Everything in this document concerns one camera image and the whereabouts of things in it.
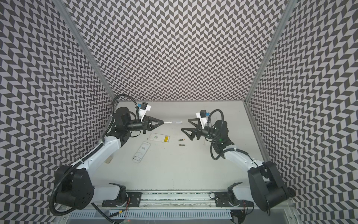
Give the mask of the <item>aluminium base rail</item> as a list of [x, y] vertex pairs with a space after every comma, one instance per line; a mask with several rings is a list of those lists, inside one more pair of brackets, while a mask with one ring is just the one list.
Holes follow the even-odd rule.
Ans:
[[[91, 203], [101, 203], [105, 208], [119, 208], [125, 209], [126, 207], [216, 207], [227, 208], [232, 206], [218, 207], [215, 200], [214, 191], [124, 191], [121, 192], [115, 199], [109, 199], [108, 197], [99, 197], [96, 193], [90, 202], [88, 195], [80, 197], [80, 205], [87, 206]], [[259, 198], [254, 207], [262, 211], [269, 211], [272, 208], [268, 204], [269, 199], [267, 197]]]

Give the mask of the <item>clear handle screwdriver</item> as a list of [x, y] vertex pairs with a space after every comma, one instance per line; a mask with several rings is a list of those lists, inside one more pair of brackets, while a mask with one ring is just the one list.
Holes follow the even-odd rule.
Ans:
[[164, 121], [164, 124], [174, 124], [174, 125], [180, 125], [183, 122], [182, 121]]

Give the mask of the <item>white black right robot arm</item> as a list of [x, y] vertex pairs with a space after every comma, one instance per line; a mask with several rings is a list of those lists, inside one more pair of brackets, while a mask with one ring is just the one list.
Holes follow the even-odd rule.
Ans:
[[213, 126], [203, 125], [200, 118], [189, 119], [192, 128], [182, 128], [190, 139], [205, 137], [211, 139], [210, 155], [215, 161], [226, 159], [245, 171], [249, 185], [241, 182], [227, 189], [228, 201], [233, 206], [240, 202], [253, 202], [260, 210], [269, 212], [271, 208], [296, 196], [293, 188], [283, 181], [277, 166], [271, 161], [263, 162], [238, 148], [229, 138], [227, 122], [218, 120]]

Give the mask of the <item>aluminium corner post right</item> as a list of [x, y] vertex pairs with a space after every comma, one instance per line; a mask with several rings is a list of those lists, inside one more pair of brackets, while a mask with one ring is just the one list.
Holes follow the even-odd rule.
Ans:
[[264, 57], [263, 57], [263, 60], [258, 68], [258, 71], [257, 73], [255, 74], [254, 76], [254, 79], [253, 79], [253, 82], [252, 82], [252, 85], [249, 89], [249, 92], [244, 100], [245, 104], [248, 104], [250, 99], [252, 98], [252, 96], [254, 95], [254, 92], [263, 76], [263, 73], [269, 63], [269, 60], [270, 58], [272, 57], [273, 53], [274, 53], [274, 50], [278, 44], [278, 41], [285, 29], [285, 26], [295, 8], [297, 4], [297, 1], [296, 0], [289, 0], [287, 2], [287, 5], [286, 5], [286, 8], [284, 9], [284, 12], [278, 22], [278, 25], [275, 29], [275, 32], [273, 33], [273, 36], [272, 36], [272, 39], [267, 47], [267, 50], [264, 54]]

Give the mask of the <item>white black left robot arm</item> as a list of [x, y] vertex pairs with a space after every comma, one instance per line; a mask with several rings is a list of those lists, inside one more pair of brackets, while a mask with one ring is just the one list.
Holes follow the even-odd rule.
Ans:
[[93, 185], [92, 177], [96, 170], [130, 139], [133, 131], [152, 131], [164, 121], [147, 116], [150, 109], [143, 109], [144, 103], [136, 106], [135, 117], [127, 107], [112, 110], [110, 126], [98, 146], [70, 166], [61, 166], [55, 173], [54, 190], [49, 199], [49, 210], [55, 216], [64, 216], [81, 210], [89, 204], [110, 201], [118, 206], [126, 206], [129, 197], [126, 187], [108, 183]]

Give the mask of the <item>aluminium corner post left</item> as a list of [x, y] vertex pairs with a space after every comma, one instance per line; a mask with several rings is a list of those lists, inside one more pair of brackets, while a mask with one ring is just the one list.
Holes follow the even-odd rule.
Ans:
[[95, 60], [95, 58], [91, 54], [91, 51], [88, 48], [87, 43], [84, 41], [84, 38], [83, 38], [82, 34], [80, 33], [77, 25], [73, 21], [69, 11], [67, 10], [67, 8], [66, 8], [66, 6], [64, 4], [64, 1], [53, 0], [52, 2], [55, 5], [55, 7], [57, 8], [58, 12], [60, 13], [60, 16], [63, 18], [64, 22], [68, 26], [70, 32], [74, 36], [74, 39], [77, 41], [79, 47], [82, 49], [84, 55], [86, 56], [89, 64], [93, 68], [96, 76], [98, 77], [99, 81], [103, 85], [104, 89], [107, 91], [107, 93], [109, 94], [110, 98], [114, 99], [115, 94], [114, 94], [112, 88], [110, 87], [110, 85], [107, 82], [104, 74], [102, 73], [97, 61]]

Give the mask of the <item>aluminium corner post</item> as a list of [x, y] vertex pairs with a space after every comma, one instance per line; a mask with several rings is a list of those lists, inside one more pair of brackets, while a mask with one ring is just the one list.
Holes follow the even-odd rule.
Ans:
[[269, 60], [270, 58], [272, 57], [273, 53], [274, 53], [274, 50], [278, 44], [278, 41], [285, 29], [285, 26], [295, 8], [297, 4], [297, 1], [296, 0], [289, 0], [287, 2], [287, 5], [286, 5], [286, 8], [284, 9], [284, 12], [278, 22], [278, 25], [275, 29], [275, 32], [273, 33], [273, 36], [272, 36], [272, 39], [267, 47], [267, 50], [264, 54], [264, 57], [263, 57], [263, 60], [258, 68], [258, 71], [257, 73], [255, 74], [254, 76], [254, 79], [253, 79], [253, 82], [252, 82], [252, 85], [249, 89], [249, 92], [244, 100], [245, 104], [248, 104], [250, 99], [252, 98], [252, 96], [254, 95], [254, 92], [263, 76], [263, 73], [269, 63]]
[[98, 77], [99, 81], [103, 85], [104, 89], [107, 91], [107, 93], [109, 94], [110, 98], [114, 99], [115, 94], [114, 94], [112, 88], [110, 87], [110, 85], [107, 82], [104, 74], [102, 73], [97, 61], [95, 60], [95, 58], [91, 54], [91, 51], [88, 48], [87, 43], [84, 41], [84, 38], [83, 38], [82, 34], [80, 33], [77, 25], [73, 21], [69, 11], [67, 10], [67, 8], [66, 8], [66, 6], [64, 4], [64, 1], [53, 0], [52, 2], [55, 5], [55, 7], [57, 8], [58, 12], [60, 13], [60, 16], [63, 18], [64, 22], [68, 26], [70, 32], [74, 36], [74, 39], [77, 41], [79, 47], [82, 49], [84, 55], [86, 56], [89, 64], [93, 68], [96, 76]]

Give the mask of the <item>white remote green buttons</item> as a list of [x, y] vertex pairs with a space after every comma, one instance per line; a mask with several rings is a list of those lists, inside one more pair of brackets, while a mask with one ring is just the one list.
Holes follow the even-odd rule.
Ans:
[[158, 133], [151, 133], [151, 135], [149, 136], [149, 140], [150, 141], [167, 143], [167, 142], [164, 142], [164, 139], [165, 139], [166, 136], [168, 136], [168, 135], [158, 134]]

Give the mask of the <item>small bottle black cap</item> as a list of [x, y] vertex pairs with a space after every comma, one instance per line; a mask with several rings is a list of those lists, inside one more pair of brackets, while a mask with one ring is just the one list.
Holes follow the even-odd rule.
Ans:
[[113, 160], [113, 156], [111, 155], [105, 160], [105, 163], [109, 164], [112, 160]]

